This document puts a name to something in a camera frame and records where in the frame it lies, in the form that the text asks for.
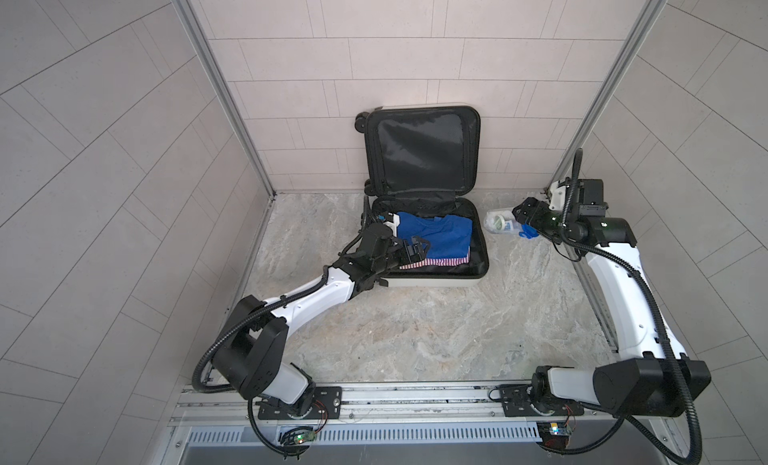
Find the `clear cup blue lid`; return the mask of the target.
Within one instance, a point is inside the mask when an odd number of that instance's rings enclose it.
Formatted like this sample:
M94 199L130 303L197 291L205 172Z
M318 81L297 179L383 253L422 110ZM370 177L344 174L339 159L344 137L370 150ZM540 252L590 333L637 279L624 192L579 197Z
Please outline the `clear cup blue lid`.
M533 227L518 222L511 209L488 211L483 219L483 226L492 234L510 234L526 239L539 237Z

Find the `red white striped cloth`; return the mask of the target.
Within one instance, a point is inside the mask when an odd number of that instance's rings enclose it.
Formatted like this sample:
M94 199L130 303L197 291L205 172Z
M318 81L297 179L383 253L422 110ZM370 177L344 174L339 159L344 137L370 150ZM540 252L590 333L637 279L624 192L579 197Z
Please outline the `red white striped cloth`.
M470 256L467 255L462 258L425 258L424 260L400 265L400 270L417 269L423 267L454 267L458 265L466 264L470 261Z

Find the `blue t-shirt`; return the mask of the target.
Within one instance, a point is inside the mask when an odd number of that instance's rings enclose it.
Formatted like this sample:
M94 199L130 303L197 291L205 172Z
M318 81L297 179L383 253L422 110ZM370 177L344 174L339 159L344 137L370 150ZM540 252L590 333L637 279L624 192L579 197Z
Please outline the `blue t-shirt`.
M397 216L397 237L409 245L417 239L426 251L425 259L429 264L446 262L454 265L469 260L473 232L471 219L457 215L422 218L406 212Z

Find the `black suitcase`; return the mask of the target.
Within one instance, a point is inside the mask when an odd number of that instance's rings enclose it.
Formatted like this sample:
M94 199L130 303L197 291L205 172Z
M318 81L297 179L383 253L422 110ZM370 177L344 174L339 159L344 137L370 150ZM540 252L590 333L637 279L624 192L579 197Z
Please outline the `black suitcase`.
M478 175L481 118L468 105L381 107L355 117L364 137L369 178L361 226L407 212L419 218L458 216L472 222L468 260L407 264L384 274L390 287L470 287L490 260L480 215L466 198Z

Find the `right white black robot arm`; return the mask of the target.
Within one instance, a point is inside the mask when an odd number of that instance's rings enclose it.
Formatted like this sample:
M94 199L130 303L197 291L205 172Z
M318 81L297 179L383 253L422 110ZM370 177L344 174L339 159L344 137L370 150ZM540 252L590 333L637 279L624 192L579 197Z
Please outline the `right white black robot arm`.
M572 250L595 276L616 334L618 361L580 370L540 366L528 391L532 408L553 415L559 406L603 412L614 424L594 442L572 448L568 421L541 428L540 448L561 456L589 453L628 423L675 464L698 464L703 439L695 400L710 384L705 362L693 360L668 327L642 268L637 239L622 218L609 217L599 179L580 176L583 152L570 177L551 184L546 199L516 206L526 238Z

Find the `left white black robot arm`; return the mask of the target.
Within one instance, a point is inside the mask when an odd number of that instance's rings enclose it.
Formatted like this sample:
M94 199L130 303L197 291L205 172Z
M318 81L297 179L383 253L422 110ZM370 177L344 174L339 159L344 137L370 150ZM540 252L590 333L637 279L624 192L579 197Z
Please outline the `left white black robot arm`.
M198 393L237 392L280 403L292 416L313 406L316 384L296 365L283 361L291 333L311 320L368 291L390 272L427 258L431 244L399 238L400 221L376 218L367 210L361 229L320 277L278 297L261 301L248 295L236 304L224 329L203 353L192 374Z

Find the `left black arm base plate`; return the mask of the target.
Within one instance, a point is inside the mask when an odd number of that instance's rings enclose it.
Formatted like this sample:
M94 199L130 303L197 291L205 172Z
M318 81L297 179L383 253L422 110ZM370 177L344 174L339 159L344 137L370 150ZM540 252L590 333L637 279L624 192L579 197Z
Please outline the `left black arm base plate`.
M259 420L338 419L342 393L343 388L340 386L310 386L294 403L265 396L259 403L257 418Z

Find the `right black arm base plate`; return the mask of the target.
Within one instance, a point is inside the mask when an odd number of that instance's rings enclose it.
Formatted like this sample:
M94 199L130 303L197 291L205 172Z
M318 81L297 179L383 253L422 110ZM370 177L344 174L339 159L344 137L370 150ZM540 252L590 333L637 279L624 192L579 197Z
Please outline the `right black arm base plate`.
M495 387L488 397L501 405L507 418L582 416L585 411L579 403L555 397L530 383L502 384Z

